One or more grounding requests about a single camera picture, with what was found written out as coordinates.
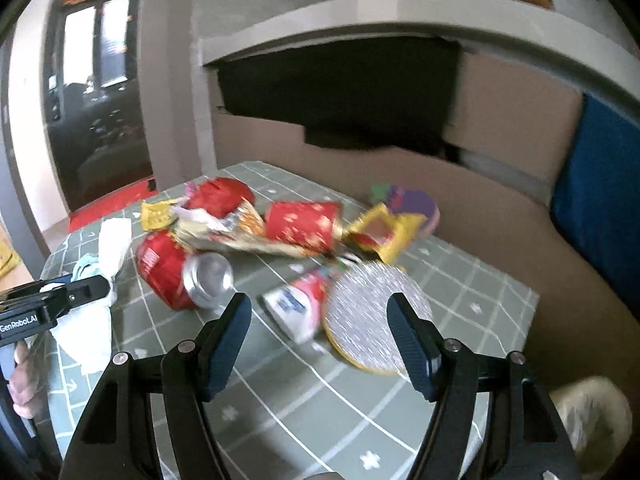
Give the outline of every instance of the yellow wrapper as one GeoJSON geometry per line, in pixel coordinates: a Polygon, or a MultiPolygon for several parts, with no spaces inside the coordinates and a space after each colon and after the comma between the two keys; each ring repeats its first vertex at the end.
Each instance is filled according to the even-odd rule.
{"type": "Polygon", "coordinates": [[[255,236],[264,236],[264,220],[247,199],[238,207],[238,230],[255,236]]]}
{"type": "Polygon", "coordinates": [[[171,206],[175,200],[163,200],[140,205],[140,223],[144,231],[159,231],[171,225],[175,220],[175,214],[171,212],[171,206]]]}
{"type": "Polygon", "coordinates": [[[0,238],[0,278],[4,278],[20,263],[20,256],[14,249],[0,238]]]}
{"type": "Polygon", "coordinates": [[[393,265],[414,240],[425,220],[426,216],[418,213],[391,214],[386,205],[380,203],[347,227],[348,240],[364,250],[375,252],[387,265],[393,265]],[[377,242],[376,238],[380,237],[382,240],[377,242]]]}

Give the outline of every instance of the round foil disc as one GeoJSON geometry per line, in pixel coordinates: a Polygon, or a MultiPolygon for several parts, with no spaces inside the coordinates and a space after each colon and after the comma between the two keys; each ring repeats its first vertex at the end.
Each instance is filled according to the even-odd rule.
{"type": "Polygon", "coordinates": [[[365,370],[405,374],[404,363],[386,322],[386,302],[402,292],[421,319],[431,320],[429,301],[402,270],[379,262],[348,270],[330,289],[324,328],[336,349],[365,370]]]}

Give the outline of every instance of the finger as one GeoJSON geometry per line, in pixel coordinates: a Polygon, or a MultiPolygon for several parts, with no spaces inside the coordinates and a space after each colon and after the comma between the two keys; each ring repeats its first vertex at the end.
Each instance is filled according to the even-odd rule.
{"type": "Polygon", "coordinates": [[[27,404],[31,399],[33,399],[36,392],[37,389],[32,384],[28,384],[28,386],[21,391],[15,390],[12,385],[9,384],[9,393],[11,393],[11,398],[14,400],[15,404],[18,404],[18,406],[24,406],[27,404]]]}
{"type": "Polygon", "coordinates": [[[27,346],[27,342],[22,339],[15,344],[14,361],[16,362],[16,364],[21,365],[27,360],[28,356],[29,347],[27,346]]]}
{"type": "Polygon", "coordinates": [[[14,411],[24,418],[33,418],[40,412],[43,406],[44,396],[38,395],[22,406],[14,404],[14,411]]]}
{"type": "Polygon", "coordinates": [[[9,377],[9,387],[16,392],[21,392],[28,387],[36,389],[39,383],[40,374],[30,361],[15,367],[14,372],[9,377]]]}

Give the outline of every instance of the red mat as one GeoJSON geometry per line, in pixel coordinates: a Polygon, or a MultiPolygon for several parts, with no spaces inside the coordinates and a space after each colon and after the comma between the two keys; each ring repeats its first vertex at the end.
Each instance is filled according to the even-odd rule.
{"type": "Polygon", "coordinates": [[[69,214],[69,232],[78,231],[85,225],[95,222],[97,219],[115,213],[125,208],[129,204],[133,204],[138,200],[149,198],[157,195],[158,192],[148,190],[148,180],[140,180],[130,186],[121,187],[120,189],[109,193],[89,205],[69,214]]]}

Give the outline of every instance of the tissue paper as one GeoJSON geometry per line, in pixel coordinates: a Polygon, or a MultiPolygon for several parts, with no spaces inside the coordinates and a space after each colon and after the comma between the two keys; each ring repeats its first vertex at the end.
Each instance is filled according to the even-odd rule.
{"type": "Polygon", "coordinates": [[[81,365],[83,375],[104,370],[111,359],[111,310],[117,296],[113,279],[131,244],[131,220],[105,220],[98,238],[98,255],[83,256],[74,267],[74,281],[103,275],[111,290],[101,300],[72,309],[58,320],[51,334],[60,347],[81,365]]]}

